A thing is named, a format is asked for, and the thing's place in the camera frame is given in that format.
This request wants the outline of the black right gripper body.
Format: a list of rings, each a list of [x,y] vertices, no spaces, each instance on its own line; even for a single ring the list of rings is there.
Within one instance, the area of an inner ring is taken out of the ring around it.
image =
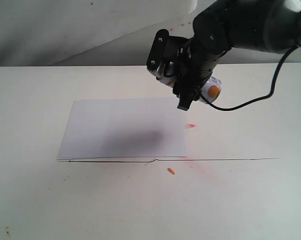
[[[200,98],[202,87],[213,75],[214,68],[226,51],[213,52],[195,36],[190,38],[181,50],[177,62],[177,87],[173,92],[179,96],[179,86],[195,86],[199,88]]]

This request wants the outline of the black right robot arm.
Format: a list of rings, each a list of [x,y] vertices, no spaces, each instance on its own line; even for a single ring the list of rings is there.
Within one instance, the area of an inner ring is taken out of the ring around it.
[[[192,28],[193,37],[178,53],[173,93],[180,110],[187,111],[197,100],[208,101],[202,88],[233,48],[281,55],[264,96],[269,99],[283,63],[301,48],[301,0],[218,0],[194,18]]]

